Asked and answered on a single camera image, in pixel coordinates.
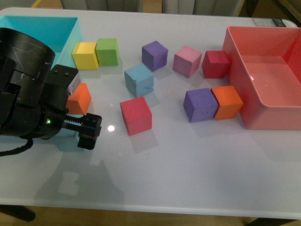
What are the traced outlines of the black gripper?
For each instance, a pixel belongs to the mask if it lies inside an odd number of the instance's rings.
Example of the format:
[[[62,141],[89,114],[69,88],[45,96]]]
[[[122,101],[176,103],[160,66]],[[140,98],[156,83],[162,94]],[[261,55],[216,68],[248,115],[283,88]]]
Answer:
[[[37,134],[41,139],[50,139],[60,129],[78,132],[77,147],[93,150],[100,136],[102,117],[87,113],[81,117],[66,115],[68,94],[64,87],[45,87],[40,97],[42,110]]]

